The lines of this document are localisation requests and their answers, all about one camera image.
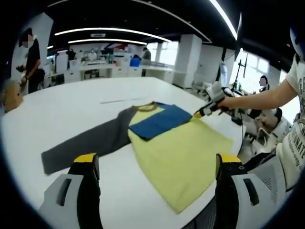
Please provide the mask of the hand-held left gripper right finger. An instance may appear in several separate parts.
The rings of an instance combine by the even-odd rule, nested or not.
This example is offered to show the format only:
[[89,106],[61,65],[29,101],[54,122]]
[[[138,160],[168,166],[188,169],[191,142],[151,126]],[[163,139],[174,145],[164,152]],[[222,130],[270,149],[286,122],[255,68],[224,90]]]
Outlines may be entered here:
[[247,171],[231,154],[216,155],[216,229],[260,229],[279,208],[276,162]]

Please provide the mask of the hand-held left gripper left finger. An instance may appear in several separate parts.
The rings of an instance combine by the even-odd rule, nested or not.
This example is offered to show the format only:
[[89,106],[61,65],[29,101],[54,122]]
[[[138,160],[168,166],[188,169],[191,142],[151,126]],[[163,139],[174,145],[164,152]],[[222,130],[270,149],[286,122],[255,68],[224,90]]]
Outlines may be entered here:
[[77,157],[46,189],[38,213],[53,229],[101,229],[99,180],[97,154]]

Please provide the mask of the person's right hand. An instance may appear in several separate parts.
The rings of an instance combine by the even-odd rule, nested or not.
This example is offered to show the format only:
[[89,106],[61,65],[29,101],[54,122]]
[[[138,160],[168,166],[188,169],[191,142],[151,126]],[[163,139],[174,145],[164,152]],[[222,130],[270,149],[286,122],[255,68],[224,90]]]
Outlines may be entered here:
[[224,99],[218,103],[218,108],[221,112],[228,112],[236,108],[236,97],[225,96]]

